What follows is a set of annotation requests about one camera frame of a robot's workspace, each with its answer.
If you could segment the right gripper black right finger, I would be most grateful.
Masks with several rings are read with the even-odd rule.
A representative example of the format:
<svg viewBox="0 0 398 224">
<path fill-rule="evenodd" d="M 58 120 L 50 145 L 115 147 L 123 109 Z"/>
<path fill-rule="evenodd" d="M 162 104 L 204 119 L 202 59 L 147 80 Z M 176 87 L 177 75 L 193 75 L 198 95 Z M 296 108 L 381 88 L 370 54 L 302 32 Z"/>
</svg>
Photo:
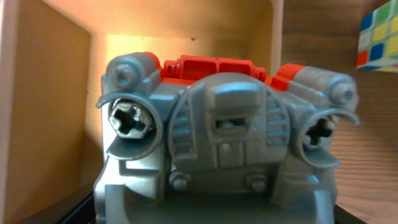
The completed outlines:
<svg viewBox="0 0 398 224">
<path fill-rule="evenodd" d="M 337 204 L 334 207 L 334 216 L 336 224 L 367 224 Z"/>
</svg>

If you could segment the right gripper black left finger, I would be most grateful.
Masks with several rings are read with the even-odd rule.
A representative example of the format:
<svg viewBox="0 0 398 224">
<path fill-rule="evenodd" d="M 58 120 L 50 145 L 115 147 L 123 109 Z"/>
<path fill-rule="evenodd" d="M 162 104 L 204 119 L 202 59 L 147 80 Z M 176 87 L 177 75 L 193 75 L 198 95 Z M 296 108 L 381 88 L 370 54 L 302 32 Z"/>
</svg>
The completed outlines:
<svg viewBox="0 0 398 224">
<path fill-rule="evenodd" d="M 73 195 L 39 213 L 23 219 L 20 223 L 95 223 L 93 186 L 94 183 L 84 185 Z"/>
</svg>

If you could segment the red grey toy truck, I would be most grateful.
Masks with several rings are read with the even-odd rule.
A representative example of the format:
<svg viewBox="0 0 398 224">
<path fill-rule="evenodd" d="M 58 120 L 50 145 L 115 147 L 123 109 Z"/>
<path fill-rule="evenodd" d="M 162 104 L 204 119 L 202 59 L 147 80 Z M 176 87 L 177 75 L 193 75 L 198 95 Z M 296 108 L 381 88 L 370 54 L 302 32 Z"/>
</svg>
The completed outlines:
<svg viewBox="0 0 398 224">
<path fill-rule="evenodd" d="M 110 61 L 101 89 L 96 223 L 336 221 L 332 140 L 339 120 L 359 123 L 351 76 L 136 52 Z"/>
</svg>

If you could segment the colourful puzzle cube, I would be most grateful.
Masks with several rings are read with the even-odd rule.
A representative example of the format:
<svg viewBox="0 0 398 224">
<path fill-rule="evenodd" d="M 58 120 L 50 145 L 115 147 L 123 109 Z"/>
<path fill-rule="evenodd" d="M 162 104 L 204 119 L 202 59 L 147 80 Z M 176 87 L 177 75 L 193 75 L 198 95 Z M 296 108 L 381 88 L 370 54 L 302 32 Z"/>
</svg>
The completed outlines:
<svg viewBox="0 0 398 224">
<path fill-rule="evenodd" d="M 356 68 L 397 72 L 397 0 L 391 0 L 363 17 Z"/>
</svg>

